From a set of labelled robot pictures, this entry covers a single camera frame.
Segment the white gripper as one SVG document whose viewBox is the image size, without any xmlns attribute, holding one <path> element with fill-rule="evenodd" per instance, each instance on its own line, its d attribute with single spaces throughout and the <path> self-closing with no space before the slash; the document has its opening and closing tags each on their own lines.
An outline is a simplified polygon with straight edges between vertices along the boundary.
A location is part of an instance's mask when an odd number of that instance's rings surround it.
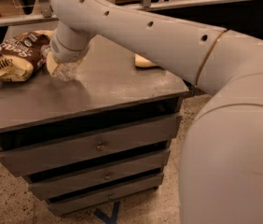
<svg viewBox="0 0 263 224">
<path fill-rule="evenodd" d="M 50 40 L 52 52 L 50 51 L 46 58 L 50 75 L 54 77 L 59 66 L 55 58 L 61 63 L 73 63 L 83 59 L 87 55 L 90 41 L 94 37 L 94 33 L 70 28 L 59 21 Z"/>
</svg>

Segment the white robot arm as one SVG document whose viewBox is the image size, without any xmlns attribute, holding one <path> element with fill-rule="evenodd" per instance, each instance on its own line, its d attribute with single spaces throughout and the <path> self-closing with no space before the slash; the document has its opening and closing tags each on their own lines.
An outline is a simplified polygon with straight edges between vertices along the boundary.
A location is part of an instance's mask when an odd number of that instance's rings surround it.
<svg viewBox="0 0 263 224">
<path fill-rule="evenodd" d="M 182 224 L 263 224 L 263 41 L 220 27 L 117 6 L 50 0 L 65 63 L 101 35 L 211 94 L 185 138 Z"/>
</svg>

